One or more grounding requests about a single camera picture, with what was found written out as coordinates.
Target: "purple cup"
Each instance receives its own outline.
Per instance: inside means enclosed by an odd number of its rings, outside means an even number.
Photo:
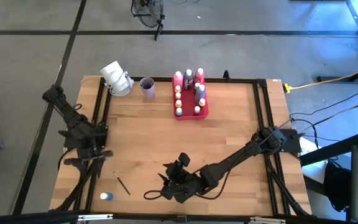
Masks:
[[[150,77],[142,78],[139,82],[146,100],[154,99],[154,80]]]

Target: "wooden table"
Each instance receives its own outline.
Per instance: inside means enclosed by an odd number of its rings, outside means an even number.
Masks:
[[[98,78],[88,78],[81,86],[78,103],[80,113],[91,118]],[[267,80],[268,94],[274,123],[278,126],[288,119],[288,109],[280,80]],[[254,92],[251,84],[207,83],[209,116],[202,121],[177,121],[172,112],[172,86],[169,82],[156,82],[155,100],[144,102],[139,84],[124,97],[112,97],[108,114],[108,140],[106,149],[114,156],[103,166],[91,207],[92,212],[187,214],[187,215],[272,215],[263,155],[251,157],[233,168],[223,194],[216,200],[192,197],[180,204],[159,198],[145,200],[148,190],[160,190],[165,174],[162,164],[173,162],[181,152],[187,153],[192,172],[205,164],[219,162],[241,148],[258,128]],[[267,125],[265,108],[264,122]],[[311,213],[301,165],[297,158],[280,153],[285,183],[294,198]],[[65,158],[75,157],[70,152]],[[115,171],[131,195],[115,178]],[[78,181],[79,173],[73,166],[61,165],[50,208],[59,206]],[[206,194],[213,197],[221,188]],[[81,208],[85,207],[88,186],[84,187]],[[101,192],[114,194],[114,201],[99,199]],[[278,209],[283,212],[280,191],[276,186]]]

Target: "paint bottle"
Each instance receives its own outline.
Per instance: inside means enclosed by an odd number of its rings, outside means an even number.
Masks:
[[[101,200],[113,200],[114,195],[112,193],[109,192],[103,192],[100,194],[100,199]]]
[[[177,85],[180,86],[180,88],[182,89],[182,87],[183,87],[183,75],[179,71],[177,71],[173,75],[173,86],[177,86]]]
[[[205,77],[204,69],[199,68],[199,69],[197,69],[196,75],[194,77],[194,82],[201,83],[201,82],[203,82],[204,77]]]
[[[196,90],[196,96],[195,96],[195,103],[197,104],[198,102],[200,102],[201,98],[205,98],[205,86],[203,84],[200,85],[200,87],[197,88]]]
[[[177,108],[181,108],[181,100],[177,100],[177,101],[175,102],[175,106],[176,106]]]
[[[196,94],[196,91],[198,87],[200,87],[200,85],[201,85],[200,83],[194,83],[194,91],[193,91],[194,94]]]
[[[186,70],[185,82],[183,84],[183,88],[185,90],[190,90],[191,89],[191,86],[193,85],[193,79],[194,79],[193,72],[190,69]]]
[[[177,112],[176,112],[177,116],[181,116],[183,114],[183,111],[181,108],[177,108]]]
[[[175,86],[175,93],[180,93],[181,92],[181,87],[180,85],[176,85]]]
[[[199,106],[195,106],[194,107],[194,115],[199,115],[200,114],[200,107]]]
[[[205,99],[201,98],[200,102],[198,103],[198,105],[200,106],[200,111],[202,111],[205,107]]]

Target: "concrete floor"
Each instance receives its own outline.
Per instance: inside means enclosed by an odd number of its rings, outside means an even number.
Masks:
[[[341,1],[194,1],[181,5],[165,1],[166,30],[357,30]],[[79,5],[79,0],[0,0],[0,29],[70,30]],[[80,29],[146,30],[130,15],[129,7],[130,1],[124,0],[88,1]],[[9,213],[45,109],[42,93],[54,82],[67,40],[67,36],[0,36],[0,140],[6,145],[0,150],[0,215]],[[227,69],[236,78],[279,78],[297,86],[313,82],[318,75],[357,71],[358,37],[164,35],[154,42],[143,35],[78,36],[62,83],[68,101],[75,102],[83,75],[99,75],[98,70],[114,60],[131,76],[166,77],[176,70],[202,66],[208,77],[221,77]],[[293,91],[287,103],[291,113],[311,112],[356,92],[358,85],[319,85]],[[354,98],[299,118],[317,121],[357,102]],[[358,109],[319,125],[319,136],[341,140],[357,134],[356,115]],[[306,124],[294,126],[303,129]],[[63,146],[57,131],[64,127],[54,113],[25,213],[48,209]],[[319,140],[321,146],[330,143]],[[325,199],[310,197],[313,213],[341,218],[320,208]]]

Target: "red tray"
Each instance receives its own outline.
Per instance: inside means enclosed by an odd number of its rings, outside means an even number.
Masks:
[[[202,111],[200,111],[199,115],[194,114],[194,107],[197,106],[195,103],[195,94],[194,92],[194,85],[191,87],[190,90],[182,90],[181,94],[181,108],[183,114],[181,116],[176,115],[176,98],[175,98],[175,87],[173,86],[173,78],[172,78],[172,98],[173,98],[173,115],[179,121],[186,121],[186,120],[198,120],[198,119],[205,119],[208,116],[208,100],[205,93],[205,106]]]

